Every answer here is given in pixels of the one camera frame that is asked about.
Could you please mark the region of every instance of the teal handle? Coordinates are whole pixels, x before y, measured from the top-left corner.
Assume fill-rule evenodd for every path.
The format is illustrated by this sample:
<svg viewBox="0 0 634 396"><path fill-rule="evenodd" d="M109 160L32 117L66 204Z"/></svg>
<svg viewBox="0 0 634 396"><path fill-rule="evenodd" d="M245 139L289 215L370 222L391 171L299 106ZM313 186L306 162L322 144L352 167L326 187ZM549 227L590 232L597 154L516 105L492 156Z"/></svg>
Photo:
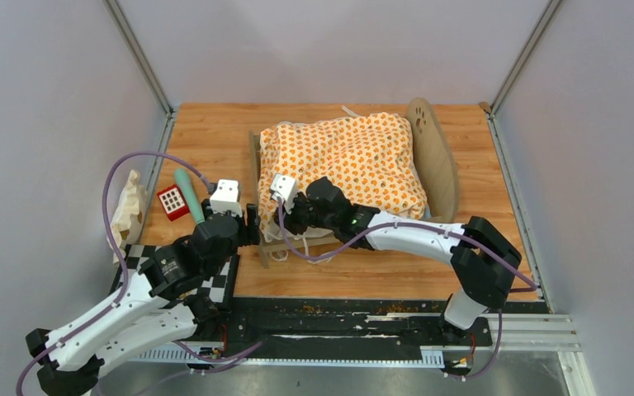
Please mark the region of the teal handle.
<svg viewBox="0 0 634 396"><path fill-rule="evenodd" d="M203 215L203 209L198 203L196 192L193 190L191 177L188 176L186 170L179 168L173 171L173 180L176 181L176 185L181 189L183 199L186 200L186 205L188 205L188 209L191 211L191 216L193 216L193 220L196 221L196 224L206 221L206 217Z"/></svg>

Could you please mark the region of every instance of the gray wall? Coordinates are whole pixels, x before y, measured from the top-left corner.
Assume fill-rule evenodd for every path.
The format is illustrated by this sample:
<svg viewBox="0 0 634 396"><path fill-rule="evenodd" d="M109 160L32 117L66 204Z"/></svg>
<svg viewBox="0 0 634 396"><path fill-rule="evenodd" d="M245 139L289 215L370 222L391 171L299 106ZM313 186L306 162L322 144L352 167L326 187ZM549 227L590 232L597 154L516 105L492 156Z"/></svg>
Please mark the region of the gray wall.
<svg viewBox="0 0 634 396"><path fill-rule="evenodd" d="M634 2L565 2L499 121L598 394L634 394Z"/></svg>
<svg viewBox="0 0 634 396"><path fill-rule="evenodd" d="M102 183L162 128L101 1L0 2L0 395L14 394L30 330L61 326L105 295ZM27 384L41 394L34 374Z"/></svg>
<svg viewBox="0 0 634 396"><path fill-rule="evenodd" d="M547 0L122 0L169 99L492 101Z"/></svg>

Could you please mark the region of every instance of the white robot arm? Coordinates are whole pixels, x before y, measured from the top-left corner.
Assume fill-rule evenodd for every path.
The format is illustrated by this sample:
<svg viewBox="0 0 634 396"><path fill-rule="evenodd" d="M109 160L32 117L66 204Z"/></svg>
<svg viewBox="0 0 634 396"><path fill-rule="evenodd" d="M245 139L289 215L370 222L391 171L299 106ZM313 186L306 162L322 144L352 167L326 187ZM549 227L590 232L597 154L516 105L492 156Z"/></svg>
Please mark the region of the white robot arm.
<svg viewBox="0 0 634 396"><path fill-rule="evenodd" d="M130 275L120 301L115 301L116 292L61 328L36 329L26 336L33 357L57 345L38 361L42 366L38 380L46 394L85 394L99 378L132 356L188 338L207 326L214 330L218 312L207 296L178 299L217 275L239 246L258 244L256 208L247 205L245 218L236 186L236 181L220 181L210 199L212 206L207 207L211 215L197 224L191 235L158 249ZM101 316L108 307L107 314ZM161 317L150 315L162 307L171 308ZM68 341L61 341L96 316L100 318Z"/></svg>
<svg viewBox="0 0 634 396"><path fill-rule="evenodd" d="M298 191L295 179L280 174L270 188L272 199L282 204L274 221L294 235L307 227L329 229L351 248L407 252L451 266L461 289L449 299L442 315L445 331L460 335L484 311L501 309L506 303L514 274L499 260L476 251L475 245L484 246L514 269L521 254L486 219L474 216L467 224L405 219L352 204L327 177L310 183L306 194Z"/></svg>

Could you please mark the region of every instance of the red block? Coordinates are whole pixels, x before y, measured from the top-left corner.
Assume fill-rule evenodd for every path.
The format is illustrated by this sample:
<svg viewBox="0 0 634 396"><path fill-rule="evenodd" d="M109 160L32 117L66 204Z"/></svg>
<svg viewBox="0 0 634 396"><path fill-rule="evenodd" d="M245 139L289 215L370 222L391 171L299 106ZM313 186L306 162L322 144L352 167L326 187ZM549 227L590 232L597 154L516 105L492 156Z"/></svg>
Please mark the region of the red block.
<svg viewBox="0 0 634 396"><path fill-rule="evenodd" d="M183 199L181 190L175 184L158 192L157 197L162 204L166 217L168 217L170 221L174 221L191 212L188 209L188 205L186 205L186 201Z"/></svg>

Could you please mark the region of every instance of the wooden floor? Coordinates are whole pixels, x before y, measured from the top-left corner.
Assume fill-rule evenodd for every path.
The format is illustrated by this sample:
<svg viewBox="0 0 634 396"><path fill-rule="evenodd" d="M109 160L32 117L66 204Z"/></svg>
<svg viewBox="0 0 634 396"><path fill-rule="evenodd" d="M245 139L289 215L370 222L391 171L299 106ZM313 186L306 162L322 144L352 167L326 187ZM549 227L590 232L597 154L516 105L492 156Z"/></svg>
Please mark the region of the wooden floor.
<svg viewBox="0 0 634 396"><path fill-rule="evenodd" d="M405 113L405 105L347 105L358 114ZM458 166L461 202L457 221L486 217L523 252L499 162L483 111L478 106L435 106ZM288 120L314 122L345 116L340 105L184 104L177 115L167 152L183 158L216 182L236 179L242 206L253 202L248 131L260 132ZM174 183L176 163L164 161L157 189ZM200 200L205 189L194 187ZM193 230L190 215L170 223L154 198L141 243L165 244ZM314 247L310 254L335 246ZM294 255L285 262L261 266L256 247L240 248L235 295L313 296L373 299L446 299L459 289L453 270L430 259L398 252L347 249L331 262L309 264ZM530 276L528 264L521 271ZM515 285L522 286L519 280ZM535 300L535 293L510 299Z"/></svg>

